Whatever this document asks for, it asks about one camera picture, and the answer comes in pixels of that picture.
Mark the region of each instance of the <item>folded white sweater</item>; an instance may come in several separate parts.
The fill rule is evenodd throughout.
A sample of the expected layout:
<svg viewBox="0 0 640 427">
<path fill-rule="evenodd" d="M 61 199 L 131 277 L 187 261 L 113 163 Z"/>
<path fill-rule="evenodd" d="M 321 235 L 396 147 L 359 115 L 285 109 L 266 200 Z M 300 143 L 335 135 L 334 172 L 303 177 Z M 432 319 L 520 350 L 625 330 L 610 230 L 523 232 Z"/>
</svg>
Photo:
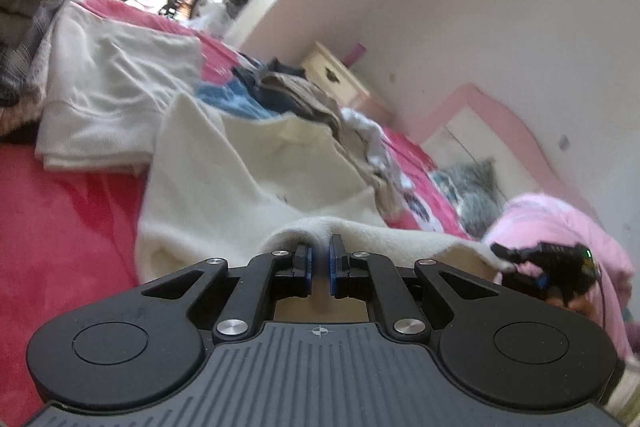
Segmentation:
<svg viewBox="0 0 640 427">
<path fill-rule="evenodd" d="M 69 3 L 51 38 L 36 155 L 46 169 L 148 164 L 166 108 L 177 93 L 193 92 L 202 61 L 196 37 L 101 19 Z"/>
</svg>

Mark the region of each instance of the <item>cable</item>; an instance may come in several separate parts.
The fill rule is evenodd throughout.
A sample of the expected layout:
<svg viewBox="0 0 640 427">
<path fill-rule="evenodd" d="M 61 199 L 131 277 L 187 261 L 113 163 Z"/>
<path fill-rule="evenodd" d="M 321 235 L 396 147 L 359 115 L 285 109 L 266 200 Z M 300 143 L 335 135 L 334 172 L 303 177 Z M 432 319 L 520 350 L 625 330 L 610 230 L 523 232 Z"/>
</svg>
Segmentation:
<svg viewBox="0 0 640 427">
<path fill-rule="evenodd" d="M 600 299 L 602 300 L 602 329 L 607 331 L 607 309 L 604 301 L 604 289 L 602 288 L 602 269 L 598 266 L 598 286 L 600 287 Z"/>
</svg>

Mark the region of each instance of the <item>crosshair marking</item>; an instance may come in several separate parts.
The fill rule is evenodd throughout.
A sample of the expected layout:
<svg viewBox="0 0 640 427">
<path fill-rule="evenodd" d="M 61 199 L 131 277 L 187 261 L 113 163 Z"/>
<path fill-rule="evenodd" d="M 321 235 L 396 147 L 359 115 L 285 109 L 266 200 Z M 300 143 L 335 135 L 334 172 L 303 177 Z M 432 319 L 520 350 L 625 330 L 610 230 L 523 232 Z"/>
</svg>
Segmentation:
<svg viewBox="0 0 640 427">
<path fill-rule="evenodd" d="M 314 335 L 317 335 L 318 337 L 322 337 L 323 335 L 326 335 L 327 333 L 331 333 L 331 330 L 328 330 L 324 326 L 317 326 L 317 327 L 315 327 L 315 328 L 313 328 L 312 330 L 309 330 L 309 331 L 311 333 L 313 333 Z"/>
</svg>

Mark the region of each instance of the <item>gray pillow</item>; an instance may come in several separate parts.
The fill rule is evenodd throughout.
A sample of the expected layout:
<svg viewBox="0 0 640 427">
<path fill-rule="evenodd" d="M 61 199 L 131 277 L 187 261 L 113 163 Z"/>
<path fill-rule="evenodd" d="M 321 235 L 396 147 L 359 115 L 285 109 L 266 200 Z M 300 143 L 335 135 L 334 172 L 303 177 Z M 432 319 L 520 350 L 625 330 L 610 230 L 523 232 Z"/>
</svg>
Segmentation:
<svg viewBox="0 0 640 427">
<path fill-rule="evenodd" d="M 488 158 L 478 163 L 458 163 L 442 169 L 442 172 L 449 175 L 458 194 L 482 188 L 492 200 L 496 200 L 493 158 Z"/>
<path fill-rule="evenodd" d="M 481 239 L 501 214 L 498 204 L 481 188 L 462 194 L 456 211 L 460 224 L 474 239 Z"/>
<path fill-rule="evenodd" d="M 452 165 L 430 176 L 449 199 L 460 224 L 471 237 L 480 239 L 500 217 L 492 158 Z"/>
</svg>

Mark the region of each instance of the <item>white towel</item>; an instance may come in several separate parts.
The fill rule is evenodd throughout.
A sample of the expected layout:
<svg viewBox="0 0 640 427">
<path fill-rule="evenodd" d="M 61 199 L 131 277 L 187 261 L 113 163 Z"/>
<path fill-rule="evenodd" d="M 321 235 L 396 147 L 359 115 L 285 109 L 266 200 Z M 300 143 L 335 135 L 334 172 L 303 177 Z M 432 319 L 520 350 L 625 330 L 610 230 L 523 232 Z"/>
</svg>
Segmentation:
<svg viewBox="0 0 640 427">
<path fill-rule="evenodd" d="M 277 230 L 258 248 L 259 252 L 294 251 L 297 245 L 304 244 L 314 250 L 311 297 L 279 301 L 276 320 L 314 323 L 367 320 L 362 301 L 329 296 L 327 251 L 334 233 L 340 234 L 347 252 L 380 253 L 396 266 L 413 267 L 418 259 L 437 259 L 488 281 L 493 281 L 499 271 L 513 271 L 513 265 L 497 258 L 487 245 L 446 233 L 372 227 L 335 217 L 308 217 Z"/>
<path fill-rule="evenodd" d="M 173 97 L 199 83 L 203 60 L 197 37 L 101 19 L 69 3 L 51 39 L 36 155 L 46 169 L 138 171 Z"/>
<path fill-rule="evenodd" d="M 179 95 L 162 124 L 138 224 L 143 282 L 209 257 L 244 266 L 306 216 L 386 227 L 329 128 L 292 114 L 236 118 Z"/>
</svg>

